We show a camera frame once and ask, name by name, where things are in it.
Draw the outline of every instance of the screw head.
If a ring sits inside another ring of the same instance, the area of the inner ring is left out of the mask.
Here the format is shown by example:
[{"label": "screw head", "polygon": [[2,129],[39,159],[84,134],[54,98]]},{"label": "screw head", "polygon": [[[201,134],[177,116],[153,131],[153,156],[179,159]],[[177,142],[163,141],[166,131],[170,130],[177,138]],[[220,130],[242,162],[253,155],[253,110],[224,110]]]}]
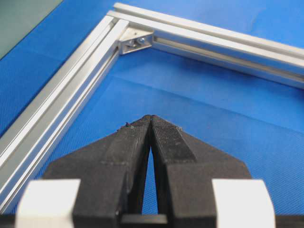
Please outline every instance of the screw head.
[{"label": "screw head", "polygon": [[144,44],[145,41],[146,41],[146,39],[145,39],[144,37],[140,37],[140,38],[138,38],[136,41],[137,41],[137,43],[139,43],[139,44]]}]

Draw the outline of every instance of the blue mat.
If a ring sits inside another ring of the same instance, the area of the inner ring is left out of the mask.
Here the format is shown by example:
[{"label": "blue mat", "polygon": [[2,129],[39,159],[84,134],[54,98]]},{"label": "blue mat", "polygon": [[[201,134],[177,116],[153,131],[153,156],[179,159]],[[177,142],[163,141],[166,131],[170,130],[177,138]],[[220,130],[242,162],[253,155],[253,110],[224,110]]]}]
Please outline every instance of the blue mat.
[{"label": "blue mat", "polygon": [[[304,48],[304,2],[121,1]],[[0,131],[12,123],[114,1],[64,1],[0,61]],[[304,214],[304,91],[153,49],[121,57],[48,162],[145,114],[243,160],[278,214]],[[144,213],[156,213],[149,161]]]}]

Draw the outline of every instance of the white block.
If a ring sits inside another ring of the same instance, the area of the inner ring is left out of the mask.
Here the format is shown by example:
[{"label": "white block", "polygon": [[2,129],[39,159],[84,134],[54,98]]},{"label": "white block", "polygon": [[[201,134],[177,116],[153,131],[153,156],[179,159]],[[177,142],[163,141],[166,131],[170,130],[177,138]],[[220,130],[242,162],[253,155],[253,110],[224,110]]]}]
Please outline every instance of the white block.
[{"label": "white block", "polygon": [[262,180],[212,180],[217,228],[275,228],[275,212]]},{"label": "white block", "polygon": [[16,228],[73,228],[80,179],[32,180],[17,208]]}]

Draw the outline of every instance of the silver rail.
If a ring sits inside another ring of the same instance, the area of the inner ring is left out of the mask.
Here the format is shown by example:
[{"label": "silver rail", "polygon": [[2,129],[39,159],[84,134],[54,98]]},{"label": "silver rail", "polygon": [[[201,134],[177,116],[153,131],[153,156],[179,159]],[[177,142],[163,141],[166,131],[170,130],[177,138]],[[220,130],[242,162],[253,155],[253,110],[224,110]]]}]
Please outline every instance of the silver rail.
[{"label": "silver rail", "polygon": [[10,212],[119,54],[152,47],[304,89],[304,50],[121,3],[0,138],[0,213]]}]

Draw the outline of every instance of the aluminum extrusion frame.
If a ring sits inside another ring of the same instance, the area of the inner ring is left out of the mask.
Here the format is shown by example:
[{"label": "aluminum extrusion frame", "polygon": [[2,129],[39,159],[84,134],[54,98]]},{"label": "aluminum extrusion frame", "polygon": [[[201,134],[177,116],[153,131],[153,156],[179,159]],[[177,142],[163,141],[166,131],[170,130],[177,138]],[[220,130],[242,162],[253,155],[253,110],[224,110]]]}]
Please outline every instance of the aluminum extrusion frame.
[{"label": "aluminum extrusion frame", "polygon": [[114,9],[0,138],[0,213],[18,202],[119,53],[128,52],[120,41],[128,28],[152,37],[144,47],[130,42],[132,51],[151,46],[304,89],[303,49],[121,3]]}]

